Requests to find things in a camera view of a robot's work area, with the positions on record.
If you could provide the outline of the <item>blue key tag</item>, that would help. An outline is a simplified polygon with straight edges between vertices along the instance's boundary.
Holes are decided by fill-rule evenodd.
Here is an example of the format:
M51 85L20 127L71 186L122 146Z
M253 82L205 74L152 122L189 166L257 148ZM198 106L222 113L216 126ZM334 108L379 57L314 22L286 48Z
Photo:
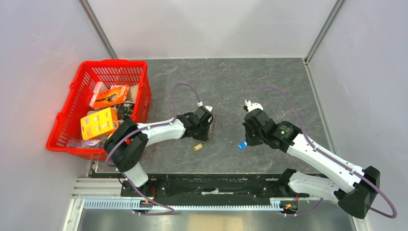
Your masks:
M244 149L245 147L247 147L247 142L246 141L243 141L243 142L241 142L241 143L239 143L238 144L238 149L239 150L242 150L242 149Z

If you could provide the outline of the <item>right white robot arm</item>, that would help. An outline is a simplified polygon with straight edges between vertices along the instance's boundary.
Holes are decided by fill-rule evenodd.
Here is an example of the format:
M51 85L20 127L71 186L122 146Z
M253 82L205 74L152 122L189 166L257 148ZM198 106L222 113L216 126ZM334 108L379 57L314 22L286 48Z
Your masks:
M380 171L375 167L363 168L336 156L305 137L300 128L288 121L275 123L264 112L262 105L246 100L244 110L245 142L247 146L265 144L272 149L301 159L325 175L310 176L287 169L278 183L284 197L306 193L336 203L347 214L366 217L378 192Z

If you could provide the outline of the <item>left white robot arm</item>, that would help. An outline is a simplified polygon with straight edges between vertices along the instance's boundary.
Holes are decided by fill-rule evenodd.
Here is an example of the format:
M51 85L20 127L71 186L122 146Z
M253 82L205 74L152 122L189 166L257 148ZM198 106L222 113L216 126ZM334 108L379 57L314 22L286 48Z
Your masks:
M140 164L144 149L167 140L208 140L214 120L212 110L211 106L200 105L194 112L148 124L127 119L104 143L103 149L108 155L105 161L112 161L117 170L132 182L132 190L138 196L146 196L150 193L151 184Z

